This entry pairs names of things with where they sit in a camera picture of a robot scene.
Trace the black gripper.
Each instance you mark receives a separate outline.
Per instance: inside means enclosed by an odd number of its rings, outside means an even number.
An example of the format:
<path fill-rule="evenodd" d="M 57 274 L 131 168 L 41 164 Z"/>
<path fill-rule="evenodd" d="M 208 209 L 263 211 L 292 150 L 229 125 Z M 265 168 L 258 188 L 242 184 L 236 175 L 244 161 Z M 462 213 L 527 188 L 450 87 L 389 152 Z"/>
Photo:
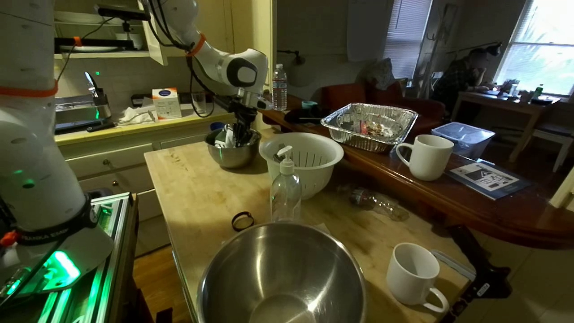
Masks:
<path fill-rule="evenodd" d="M 236 146 L 244 143 L 244 127 L 247 128 L 247 143 L 254 139 L 254 118 L 258 111 L 263 111 L 267 102 L 256 93 L 226 94 L 224 109 L 235 114 L 236 123 L 233 123 Z"/>

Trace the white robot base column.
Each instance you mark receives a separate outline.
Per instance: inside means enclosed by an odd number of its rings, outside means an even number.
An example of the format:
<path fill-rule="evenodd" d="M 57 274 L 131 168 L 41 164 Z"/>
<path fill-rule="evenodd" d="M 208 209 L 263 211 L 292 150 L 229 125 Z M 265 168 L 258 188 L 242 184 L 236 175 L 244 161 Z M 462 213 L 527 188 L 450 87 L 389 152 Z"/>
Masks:
<path fill-rule="evenodd" d="M 86 202 L 53 141 L 52 5 L 0 0 L 0 193 L 23 231 L 62 224 Z"/>

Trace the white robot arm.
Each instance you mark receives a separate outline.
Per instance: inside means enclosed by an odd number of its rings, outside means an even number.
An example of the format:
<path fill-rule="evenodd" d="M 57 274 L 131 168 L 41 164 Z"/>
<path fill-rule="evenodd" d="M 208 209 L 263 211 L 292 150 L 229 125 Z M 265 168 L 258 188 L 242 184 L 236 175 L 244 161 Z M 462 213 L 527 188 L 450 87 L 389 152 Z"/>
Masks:
<path fill-rule="evenodd" d="M 183 50 L 195 82 L 235 114 L 235 121 L 218 130 L 220 143 L 245 145 L 254 134 L 251 123 L 265 84 L 265 53 L 254 48 L 231 53 L 209 44 L 195 23 L 197 0 L 143 0 L 143 6 L 156 39 Z"/>

